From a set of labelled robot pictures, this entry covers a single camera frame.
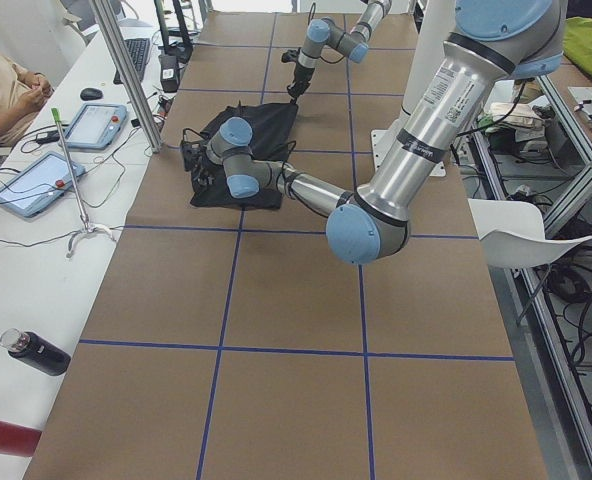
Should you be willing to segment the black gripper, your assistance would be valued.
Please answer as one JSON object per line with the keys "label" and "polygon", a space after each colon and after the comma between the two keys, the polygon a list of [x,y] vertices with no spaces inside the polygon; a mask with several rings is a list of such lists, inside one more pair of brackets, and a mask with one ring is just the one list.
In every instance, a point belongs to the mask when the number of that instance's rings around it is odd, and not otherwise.
{"label": "black gripper", "polygon": [[184,170],[190,174],[193,184],[201,188],[211,186],[214,176],[209,167],[206,154],[207,139],[192,128],[184,128],[180,150],[183,157]]}
{"label": "black gripper", "polygon": [[288,49],[282,54],[281,62],[295,64],[293,80],[287,86],[287,93],[291,98],[290,102],[296,104],[311,84],[314,74],[314,59],[300,49]]}

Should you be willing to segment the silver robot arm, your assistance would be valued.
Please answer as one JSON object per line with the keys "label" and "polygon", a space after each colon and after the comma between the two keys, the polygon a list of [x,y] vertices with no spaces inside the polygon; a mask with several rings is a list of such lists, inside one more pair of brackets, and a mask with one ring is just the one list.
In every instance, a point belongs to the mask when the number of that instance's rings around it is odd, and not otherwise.
{"label": "silver robot arm", "polygon": [[364,4],[364,12],[350,32],[338,27],[330,17],[315,18],[312,6],[302,46],[298,49],[289,49],[281,56],[282,63],[295,64],[293,80],[287,86],[292,104],[295,104],[309,88],[325,47],[354,63],[360,63],[364,59],[369,50],[368,43],[379,23],[390,12],[392,2],[369,0],[364,1]]}
{"label": "silver robot arm", "polygon": [[494,84],[556,70],[562,59],[563,1],[455,1],[426,17],[417,58],[434,68],[424,92],[386,132],[386,153],[371,180],[354,191],[256,158],[253,130],[243,118],[183,142],[185,170],[203,187],[224,187],[234,201],[272,189],[324,216],[330,249],[364,265],[400,251],[410,234],[410,205],[451,144],[471,123]]}

